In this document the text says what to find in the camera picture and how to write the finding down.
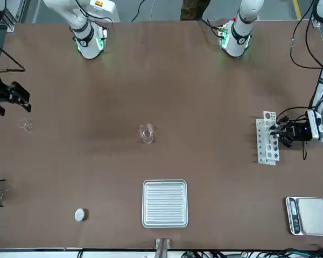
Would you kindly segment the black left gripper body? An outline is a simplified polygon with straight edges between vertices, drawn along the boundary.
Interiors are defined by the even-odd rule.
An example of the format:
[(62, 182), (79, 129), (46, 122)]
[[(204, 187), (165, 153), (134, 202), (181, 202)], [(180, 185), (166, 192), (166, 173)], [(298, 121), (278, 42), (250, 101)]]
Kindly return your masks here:
[(288, 122), (285, 125), (286, 137), (291, 141), (310, 141), (312, 140), (311, 127), (308, 122)]

